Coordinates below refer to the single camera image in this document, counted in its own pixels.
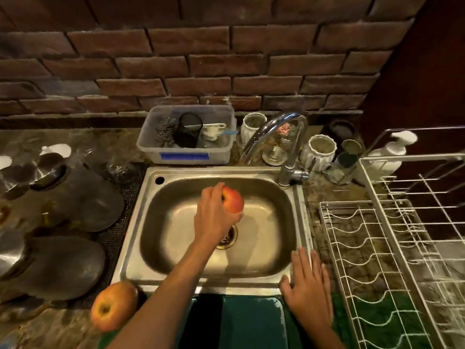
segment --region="drain strainer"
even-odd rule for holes
[[[237,227],[233,225],[229,231],[228,235],[226,235],[223,240],[218,244],[216,247],[218,250],[226,250],[227,248],[230,248],[231,246],[234,245],[234,243],[237,240]]]

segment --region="sink basin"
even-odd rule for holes
[[[301,186],[280,187],[279,168],[147,170],[112,282],[130,279],[153,291],[194,240],[203,188],[225,182],[244,198],[244,217],[213,252],[196,292],[273,295],[291,274],[291,251],[311,248]]]

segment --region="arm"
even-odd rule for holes
[[[179,325],[208,259],[229,228],[242,217],[242,213],[225,211],[221,201],[223,186],[224,183],[218,183],[202,191],[194,217],[194,241],[108,349],[168,349],[174,346]]]
[[[344,349],[338,336],[331,329],[333,303],[328,271],[317,252],[311,252],[311,263],[303,247],[291,252],[294,270],[294,287],[284,276],[280,289],[292,313],[313,340],[318,349]]]

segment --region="chrome faucet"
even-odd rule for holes
[[[240,159],[245,164],[249,164],[252,160],[252,156],[260,144],[272,134],[278,127],[289,121],[297,121],[297,135],[289,152],[289,156],[285,163],[281,167],[281,171],[278,176],[278,185],[289,186],[291,181],[305,181],[309,177],[309,173],[305,170],[296,168],[297,158],[299,157],[299,149],[304,141],[305,129],[308,126],[307,117],[301,112],[290,111],[284,112],[280,116],[268,121],[265,125],[258,129],[252,138],[247,142],[244,147]]]

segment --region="green mat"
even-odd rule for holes
[[[339,335],[347,349],[356,349],[350,320],[344,300],[340,294],[332,294],[334,308],[333,330]],[[413,305],[403,294],[395,294],[394,302],[387,296],[377,304],[367,304],[356,299],[355,307],[360,317],[369,322],[381,324],[389,319],[395,305],[401,310],[411,310]],[[377,346],[392,348],[398,344],[404,327],[409,333],[423,332],[418,316],[411,312],[401,312],[386,326],[373,326],[363,323],[365,339]],[[220,349],[307,349],[314,348],[303,329],[295,320],[281,297],[225,296],[201,294],[196,296],[188,316],[180,330],[176,347],[191,348],[200,343],[203,348]],[[105,348],[118,332],[102,335],[99,349]],[[410,337],[414,348],[430,348],[425,336]],[[409,348],[405,337],[400,348]]]

